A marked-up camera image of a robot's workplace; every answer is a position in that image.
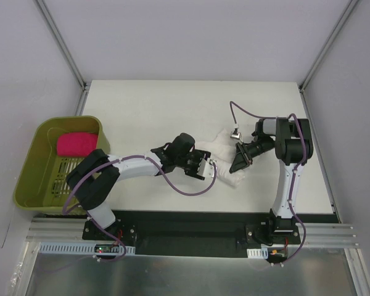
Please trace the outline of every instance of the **white tabletop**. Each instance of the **white tabletop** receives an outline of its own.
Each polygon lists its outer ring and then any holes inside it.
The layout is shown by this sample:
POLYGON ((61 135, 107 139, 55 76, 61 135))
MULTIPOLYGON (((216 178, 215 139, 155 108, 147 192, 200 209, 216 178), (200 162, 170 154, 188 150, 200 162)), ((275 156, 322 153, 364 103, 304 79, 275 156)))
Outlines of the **white tabletop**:
MULTIPOLYGON (((238 81, 94 80, 83 114, 100 119, 111 154, 127 156, 160 147, 182 132, 196 141, 214 140, 223 128, 232 130, 229 101, 262 116, 306 116, 295 83, 238 81)), ((235 113, 247 142, 257 119, 235 113)), ((279 163, 273 150, 255 160, 236 189, 217 180, 204 195, 186 197, 161 176, 146 176, 116 183, 108 201, 116 210, 268 212, 279 163)), ((168 177, 186 192, 201 191, 210 182, 185 176, 179 168, 168 177)), ((303 171, 296 206, 298 213, 332 213, 316 153, 303 171)))

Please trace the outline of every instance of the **olive green plastic bin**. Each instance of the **olive green plastic bin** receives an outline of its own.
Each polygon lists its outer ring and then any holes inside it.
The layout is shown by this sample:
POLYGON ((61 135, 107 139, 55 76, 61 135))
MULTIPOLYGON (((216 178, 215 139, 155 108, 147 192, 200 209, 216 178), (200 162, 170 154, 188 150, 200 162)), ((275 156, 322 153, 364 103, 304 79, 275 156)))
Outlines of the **olive green plastic bin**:
POLYGON ((106 154, 110 152, 101 122, 95 117, 57 117, 38 127, 14 192, 14 202, 19 208, 61 214, 70 194, 66 176, 83 158, 58 156, 56 143, 62 134, 81 131, 98 134, 97 148, 103 149, 106 154))

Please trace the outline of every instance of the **gray wall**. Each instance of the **gray wall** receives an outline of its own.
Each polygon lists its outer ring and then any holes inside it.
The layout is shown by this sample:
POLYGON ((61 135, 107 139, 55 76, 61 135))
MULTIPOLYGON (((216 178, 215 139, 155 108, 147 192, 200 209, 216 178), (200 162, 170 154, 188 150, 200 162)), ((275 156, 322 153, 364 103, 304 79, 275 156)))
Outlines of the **gray wall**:
POLYGON ((46 0, 92 79, 302 82, 348 0, 46 0))
POLYGON ((15 267, 31 213, 12 193, 37 126, 75 111, 80 88, 33 1, 0 1, 0 295, 15 267))
POLYGON ((370 271, 370 0, 349 19, 306 102, 339 213, 356 226, 370 271))

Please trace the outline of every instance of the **purple cable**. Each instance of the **purple cable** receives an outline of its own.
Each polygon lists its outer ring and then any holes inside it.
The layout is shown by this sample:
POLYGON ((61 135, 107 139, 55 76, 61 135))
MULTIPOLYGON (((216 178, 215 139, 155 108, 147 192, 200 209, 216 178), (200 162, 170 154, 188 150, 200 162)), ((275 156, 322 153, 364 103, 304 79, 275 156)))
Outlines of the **purple cable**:
POLYGON ((234 123, 236 123, 236 124, 237 124, 237 120, 236 120, 236 116, 234 115, 233 105, 235 105, 238 109, 240 109, 244 113, 246 113, 246 114, 248 114, 248 115, 250 115, 252 117, 255 117, 255 118, 259 118, 259 119, 276 119, 276 117, 265 117, 265 116, 258 116, 258 115, 252 114, 252 113, 246 111, 246 109, 243 109, 242 107, 238 106, 235 102, 230 101, 230 110, 232 112, 234 123))
MULTIPOLYGON (((295 124, 296 124, 296 129, 297 129, 298 135, 300 137, 300 142, 302 143, 302 148, 303 148, 303 158, 302 158, 301 161, 299 161, 298 164, 296 164, 296 166, 294 168, 294 171, 292 173, 293 174, 292 175, 292 182, 290 183, 289 198, 288 198, 288 200, 292 201, 292 194, 293 194, 294 187, 295 187, 295 178, 296 178, 296 174, 297 174, 297 168, 303 162, 305 162, 307 150, 306 150, 306 144, 304 142, 303 132, 302 132, 302 129, 300 128, 300 124, 299 124, 299 122, 297 120, 296 115, 292 113, 292 114, 290 114, 288 116, 288 119, 290 117, 293 117, 294 118, 294 121, 295 121, 295 124)), ((303 239, 302 239, 302 242, 300 243, 300 245, 298 246, 297 250, 287 260, 285 260, 285 262, 288 261, 289 259, 293 258, 294 256, 296 256, 296 254, 298 254, 299 251, 303 248, 304 243, 306 241, 306 226, 304 225, 303 221, 296 215, 295 210, 294 210, 294 208, 292 206, 292 202, 289 203, 289 209, 292 212, 292 215, 295 217, 295 219, 300 223, 300 225, 302 225, 302 228, 303 228, 303 239)))
POLYGON ((96 173, 97 171, 109 166, 109 165, 113 165, 114 163, 118 163, 120 160, 119 159, 116 159, 112 162, 106 162, 102 165, 99 165, 97 168, 94 168, 93 170, 91 170, 88 174, 86 174, 85 176, 83 176, 80 181, 74 186, 73 190, 70 192, 70 194, 68 195, 67 197, 67 200, 65 201, 64 205, 63 205, 63 209, 62 209, 62 214, 63 215, 68 215, 74 208, 76 208, 76 206, 78 206, 78 204, 76 205, 73 205, 71 208, 69 208, 67 210, 67 207, 71 201, 71 199, 74 197, 75 195, 75 192, 81 187, 81 185, 86 181, 86 179, 88 179, 90 176, 92 176, 94 173, 96 173))
MULTIPOLYGON (((252 117, 255 117, 255 118, 259 118, 259 119, 275 119, 276 117, 262 117, 262 116, 258 116, 258 115, 255 115, 255 114, 252 114, 246 110, 244 110, 243 108, 241 108, 240 106, 238 106, 235 102, 233 101, 230 101, 230 109, 231 109, 231 112, 232 112, 232 115, 233 115, 233 119, 234 119, 234 123, 237 123, 237 120, 236 120, 236 117, 234 116, 234 112, 233 112, 233 106, 232 105, 235 105, 238 109, 240 109, 241 111, 243 111, 244 113, 252 116, 252 117)), ((296 215, 295 213, 295 210, 292 206, 292 194, 293 194, 293 191, 294 191, 294 187, 295 187, 295 178, 296 178, 296 174, 297 174, 297 168, 303 163, 305 162, 306 160, 306 144, 304 142, 304 137, 303 137, 303 132, 302 132, 302 129, 300 127, 300 124, 297 120, 297 117, 294 113, 290 114, 288 116, 288 119, 290 117, 293 117, 294 118, 294 121, 295 121, 295 124, 296 124, 296 129, 297 129, 297 132, 298 132, 298 135, 300 137, 300 142, 302 143, 302 148, 303 148, 303 158, 301 161, 299 161, 298 164, 296 164, 296 166, 294 167, 294 171, 293 171, 293 175, 292 175, 292 181, 290 183, 290 188, 289 188, 289 198, 288 200, 290 200, 291 202, 289 203, 289 209, 290 211, 292 212, 292 215, 295 217, 295 219, 300 223, 300 225, 302 225, 302 228, 303 228, 303 239, 302 239, 302 242, 300 243, 300 245, 298 246, 297 250, 287 259, 285 260, 288 261, 289 259, 293 258, 296 254, 299 253, 299 251, 302 249, 302 247, 304 246, 304 243, 306 241, 306 226, 304 225, 303 221, 296 215)))
POLYGON ((92 219, 91 215, 87 212, 88 216, 90 217, 91 221, 93 222, 93 224, 101 231, 103 232, 106 236, 109 236, 111 237, 113 240, 115 240, 116 242, 118 242, 118 246, 121 245, 123 247, 123 254, 122 255, 119 255, 119 256, 115 256, 114 259, 104 259, 104 258, 100 258, 101 261, 103 262, 115 262, 115 261, 118 261, 119 259, 123 258, 127 251, 126 251, 126 246, 125 244, 118 238, 118 237, 115 237, 113 236, 111 233, 105 231, 103 229, 103 227, 101 227, 94 219, 92 219))
MULTIPOLYGON (((162 174, 162 176, 165 178, 166 182, 171 186, 171 188, 173 188, 176 192, 182 194, 182 195, 186 195, 186 196, 197 196, 197 195, 201 195, 203 193, 206 193, 208 190, 211 189, 211 187, 214 185, 215 181, 216 181, 216 174, 217 174, 217 171, 216 171, 216 165, 215 163, 213 163, 213 167, 214 167, 214 177, 213 177, 213 180, 211 182, 211 184, 209 185, 209 187, 207 187, 206 189, 200 191, 200 192, 196 192, 196 193, 186 193, 186 192, 183 192, 181 190, 179 190, 177 187, 174 186, 174 184, 167 178, 165 172, 160 168, 160 166, 158 165, 158 163, 153 160, 152 158, 150 157, 145 157, 143 155, 132 155, 132 156, 127 156, 127 157, 123 157, 121 160, 120 159, 116 159, 116 160, 113 160, 112 162, 107 162, 107 163, 104 163, 102 165, 99 165, 97 168, 94 168, 93 170, 91 170, 89 173, 87 173, 85 176, 83 176, 79 182, 74 186, 73 190, 71 191, 71 193, 68 195, 68 198, 66 200, 66 202, 64 203, 63 205, 63 209, 62 209, 62 213, 63 215, 68 215, 74 208, 76 208, 77 206, 79 206, 78 203, 74 204, 71 208, 69 208, 68 210, 67 207, 71 201, 71 199, 74 197, 75 195, 75 192, 80 188, 80 186, 90 177, 92 176, 94 173, 98 172, 99 170, 109 166, 109 165, 113 165, 115 163, 118 163, 120 161, 125 161, 125 160, 129 160, 129 159, 133 159, 133 158, 144 158, 148 161, 150 161, 151 163, 153 163, 159 170, 159 172, 162 174)), ((123 258, 125 255, 126 255, 126 246, 124 245, 124 243, 117 237, 113 236, 111 233, 105 231, 94 219, 91 218, 91 221, 96 225, 96 227, 101 231, 103 232, 106 236, 109 236, 111 237, 112 239, 114 239, 115 241, 117 241, 124 249, 124 252, 122 255, 120 256, 116 256, 114 259, 109 259, 109 260, 106 260, 106 259, 103 259, 101 258, 101 261, 104 261, 104 262, 114 262, 114 261, 117 261, 121 258, 123 258)), ((70 266, 71 264, 69 265, 66 265, 64 266, 63 268, 59 269, 59 270, 62 270, 68 266, 70 266)))
MULTIPOLYGON (((157 162, 155 160, 153 160, 152 158, 150 157, 145 157, 144 155, 132 155, 132 156, 127 156, 127 157, 123 157, 121 161, 125 161, 125 160, 129 160, 129 159, 133 159, 133 158, 144 158, 150 162, 152 162, 159 170, 159 172, 162 174, 163 178, 165 178, 166 182, 171 186, 171 188, 173 188, 176 192, 182 194, 182 195, 185 195, 185 196, 197 196, 197 195, 201 195, 201 194, 204 194, 206 193, 208 190, 211 189, 211 187, 215 184, 215 181, 216 181, 216 165, 215 163, 213 163, 213 167, 214 167, 214 178, 212 179, 212 182, 211 184, 209 185, 209 187, 207 187, 206 189, 200 191, 200 192, 196 192, 196 193, 187 193, 187 192, 183 192, 181 190, 179 190, 177 187, 174 186, 174 184, 167 178, 165 172, 160 168, 160 166, 157 164, 157 162)), ((76 208, 78 206, 78 204, 75 204, 73 205, 71 208, 69 208, 68 210, 66 210, 66 208, 68 207, 71 199, 74 197, 75 195, 75 192, 80 188, 80 186, 86 181, 86 179, 88 179, 90 176, 92 176, 94 173, 96 173, 97 171, 109 166, 109 165, 113 165, 115 163, 118 163, 120 162, 119 159, 116 159, 116 160, 113 160, 112 162, 107 162, 107 163, 104 163, 102 165, 99 165, 97 168, 94 168, 93 170, 91 170, 89 173, 87 173, 85 176, 83 176, 80 181, 74 186, 73 190, 71 191, 71 193, 68 195, 68 198, 66 200, 66 202, 64 203, 64 206, 63 206, 63 209, 62 209, 62 214, 63 215, 68 215, 74 208, 76 208)))

